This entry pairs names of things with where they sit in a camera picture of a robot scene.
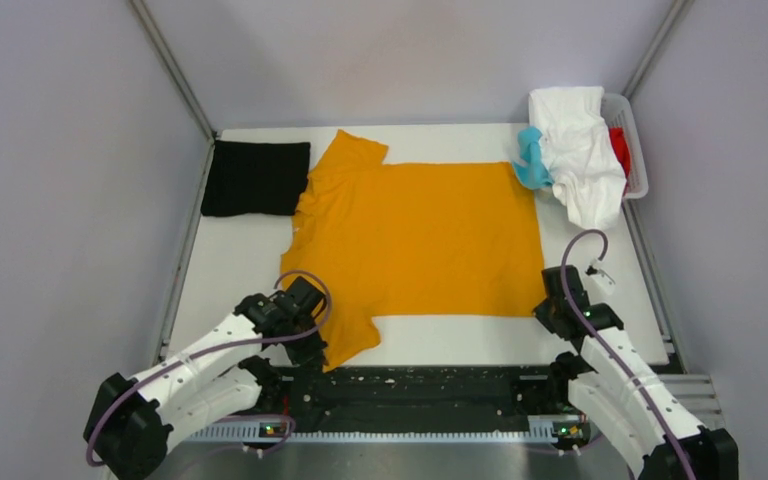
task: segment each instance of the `white cloth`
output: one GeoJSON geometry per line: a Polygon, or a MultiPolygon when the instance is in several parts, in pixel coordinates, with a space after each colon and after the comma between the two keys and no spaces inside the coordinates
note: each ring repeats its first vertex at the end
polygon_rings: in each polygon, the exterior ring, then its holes
{"type": "Polygon", "coordinates": [[[625,173],[600,115],[604,93],[602,87],[564,87],[528,95],[529,123],[543,133],[552,193],[567,207],[569,221],[582,228],[615,225],[625,190],[625,173]]]}

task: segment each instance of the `orange t-shirt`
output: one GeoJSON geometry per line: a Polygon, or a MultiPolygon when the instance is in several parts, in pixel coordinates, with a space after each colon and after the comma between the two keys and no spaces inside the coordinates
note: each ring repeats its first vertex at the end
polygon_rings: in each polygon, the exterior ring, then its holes
{"type": "Polygon", "coordinates": [[[545,296],[534,197],[508,162],[382,165],[386,154],[340,130],[293,217],[281,271],[331,291],[325,371],[381,342],[374,316],[528,317],[545,296]]]}

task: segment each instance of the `gray floor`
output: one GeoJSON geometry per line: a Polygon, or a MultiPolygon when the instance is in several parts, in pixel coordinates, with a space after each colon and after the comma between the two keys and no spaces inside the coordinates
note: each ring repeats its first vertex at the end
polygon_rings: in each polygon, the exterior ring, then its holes
{"type": "Polygon", "coordinates": [[[524,445],[288,445],[257,460],[227,451],[181,470],[217,445],[183,444],[150,480],[628,480],[625,464],[606,442],[581,457],[529,453],[524,445]]]}

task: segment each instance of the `garment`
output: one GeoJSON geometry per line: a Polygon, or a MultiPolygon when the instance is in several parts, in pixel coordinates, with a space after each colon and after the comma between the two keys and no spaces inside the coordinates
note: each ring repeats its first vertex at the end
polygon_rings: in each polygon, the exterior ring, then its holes
{"type": "Polygon", "coordinates": [[[217,141],[201,214],[293,215],[307,187],[310,143],[217,141]]]}
{"type": "Polygon", "coordinates": [[[506,162],[382,165],[386,154],[339,131],[293,216],[281,271],[331,290],[326,371],[378,345],[374,316],[528,317],[545,296],[534,198],[506,162]]]}
{"type": "Polygon", "coordinates": [[[552,186],[552,177],[549,176],[540,155],[541,136],[543,134],[536,127],[528,127],[517,134],[519,158],[525,165],[520,165],[516,160],[512,160],[511,165],[519,183],[529,190],[552,186]]]}
{"type": "Polygon", "coordinates": [[[631,152],[628,150],[628,143],[625,141],[625,133],[622,127],[614,127],[610,129],[610,135],[611,148],[614,149],[614,155],[617,156],[617,161],[623,167],[625,178],[628,178],[628,174],[631,173],[631,152]]]}
{"type": "Polygon", "coordinates": [[[602,87],[545,88],[528,95],[531,125],[543,132],[543,165],[552,193],[567,207],[567,218],[582,228],[617,223],[625,175],[600,115],[602,87]]]}

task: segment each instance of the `white table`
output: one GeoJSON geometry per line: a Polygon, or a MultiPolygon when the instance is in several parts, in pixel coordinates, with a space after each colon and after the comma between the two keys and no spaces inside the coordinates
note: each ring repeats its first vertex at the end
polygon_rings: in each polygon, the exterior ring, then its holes
{"type": "MultiPolygon", "coordinates": [[[[390,146],[385,163],[499,162],[517,155],[522,124],[394,125],[340,127],[390,146]]],[[[331,143],[337,127],[225,130],[221,139],[239,142],[310,142],[311,167],[331,143]]],[[[580,231],[566,220],[560,204],[537,200],[546,266],[559,265],[569,240],[580,231]]],[[[598,255],[596,236],[582,239],[571,263],[582,273],[591,302],[606,302],[625,323],[637,351],[650,364],[667,363],[661,331],[652,309],[625,217],[606,232],[610,239],[604,269],[616,280],[607,296],[583,275],[598,255]]],[[[272,291],[281,254],[292,242],[288,217],[242,215],[202,218],[187,269],[170,342],[175,352],[207,333],[246,295],[272,291]]],[[[478,315],[423,315],[375,318],[381,345],[345,365],[547,365],[569,347],[535,319],[478,315]]],[[[273,363],[289,364],[280,347],[270,347],[273,363]]]]}

